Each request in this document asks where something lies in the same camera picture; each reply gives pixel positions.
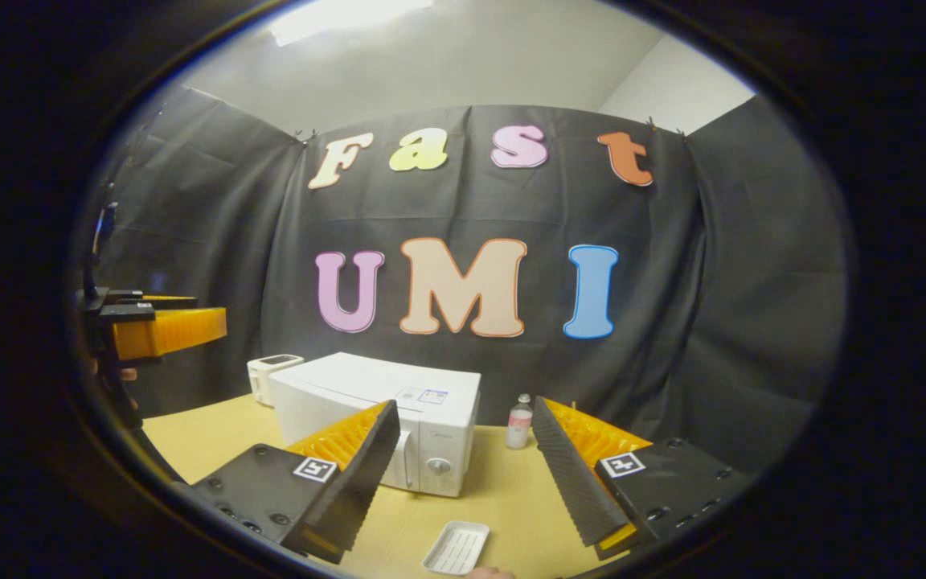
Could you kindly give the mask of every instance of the white tray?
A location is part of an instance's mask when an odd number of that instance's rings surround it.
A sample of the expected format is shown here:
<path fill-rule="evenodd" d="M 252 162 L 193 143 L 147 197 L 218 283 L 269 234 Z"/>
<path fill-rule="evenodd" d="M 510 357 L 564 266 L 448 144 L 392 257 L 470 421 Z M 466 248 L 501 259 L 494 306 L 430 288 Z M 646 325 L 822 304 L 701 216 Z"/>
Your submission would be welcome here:
<path fill-rule="evenodd" d="M 488 531 L 486 524 L 449 521 L 442 528 L 431 552 L 424 557 L 424 569 L 445 575 L 470 573 L 477 564 L 477 558 L 481 556 Z"/>

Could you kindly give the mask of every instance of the white microwave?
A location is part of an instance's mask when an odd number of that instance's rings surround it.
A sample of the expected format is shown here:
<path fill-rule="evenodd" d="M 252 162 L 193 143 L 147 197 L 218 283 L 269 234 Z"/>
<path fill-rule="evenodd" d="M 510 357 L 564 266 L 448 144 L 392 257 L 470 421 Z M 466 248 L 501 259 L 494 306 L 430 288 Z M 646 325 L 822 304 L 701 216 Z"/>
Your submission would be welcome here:
<path fill-rule="evenodd" d="M 401 433 L 382 484 L 459 497 L 470 466 L 481 374 L 339 352 L 269 375 L 285 443 L 395 400 Z"/>

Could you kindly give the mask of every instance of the wooden table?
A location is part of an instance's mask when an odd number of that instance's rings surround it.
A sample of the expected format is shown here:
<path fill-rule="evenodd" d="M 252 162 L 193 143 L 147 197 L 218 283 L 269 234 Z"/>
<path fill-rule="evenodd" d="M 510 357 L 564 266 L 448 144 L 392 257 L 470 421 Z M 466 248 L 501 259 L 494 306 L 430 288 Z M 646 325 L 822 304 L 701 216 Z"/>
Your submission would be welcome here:
<path fill-rule="evenodd" d="M 144 430 L 189 483 L 252 444 L 287 446 L 273 410 L 249 395 L 146 419 Z M 448 577 L 428 572 L 421 561 L 451 520 L 488 525 L 478 567 L 509 569 L 518 579 L 569 577 L 612 561 L 599 561 L 594 548 L 581 544 L 533 434 L 524 450 L 508 450 L 504 426 L 477 426 L 460 497 L 378 487 L 356 544 L 338 568 L 378 579 Z"/>

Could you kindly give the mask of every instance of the microwave dial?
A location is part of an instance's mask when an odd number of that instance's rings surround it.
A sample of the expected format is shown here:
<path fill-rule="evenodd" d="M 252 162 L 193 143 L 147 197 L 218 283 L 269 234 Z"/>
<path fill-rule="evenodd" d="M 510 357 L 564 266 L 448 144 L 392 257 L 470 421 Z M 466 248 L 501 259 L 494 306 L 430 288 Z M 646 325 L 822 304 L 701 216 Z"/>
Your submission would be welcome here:
<path fill-rule="evenodd" d="M 427 468 L 433 470 L 434 474 L 441 475 L 452 470 L 453 464 L 445 461 L 444 458 L 431 458 L 430 461 L 427 461 Z"/>

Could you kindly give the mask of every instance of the black fabric curtain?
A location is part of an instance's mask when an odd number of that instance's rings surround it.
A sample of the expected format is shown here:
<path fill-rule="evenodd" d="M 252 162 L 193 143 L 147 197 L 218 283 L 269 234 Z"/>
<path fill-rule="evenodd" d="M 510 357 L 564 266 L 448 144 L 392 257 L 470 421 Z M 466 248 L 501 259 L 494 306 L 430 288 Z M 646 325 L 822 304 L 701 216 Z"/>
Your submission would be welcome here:
<path fill-rule="evenodd" d="M 133 133 L 115 176 L 121 203 L 101 285 L 193 294 L 227 307 L 228 337 L 144 367 L 143 413 L 176 412 L 249 392 L 245 363 L 276 353 L 336 351 L 481 372 L 482 424 L 504 424 L 521 392 L 631 429 L 684 436 L 758 470 L 804 424 L 833 366 L 846 308 L 845 228 L 837 191 L 764 100 L 694 134 L 533 106 L 474 106 L 399 115 L 307 142 L 212 96 L 183 88 Z M 537 125 L 548 159 L 501 168 L 492 135 Z M 399 140 L 448 132 L 447 161 L 393 171 Z M 645 146 L 647 187 L 615 175 L 598 136 Z M 328 143 L 372 133 L 330 187 L 311 188 Z M 517 239 L 524 333 L 405 333 L 411 263 L 401 244 L 445 242 L 461 272 L 493 238 Z M 563 333 L 574 314 L 569 249 L 613 247 L 613 333 Z M 374 322 L 334 329 L 318 308 L 319 253 L 346 257 L 338 299 L 352 311 L 352 257 L 380 252 Z"/>

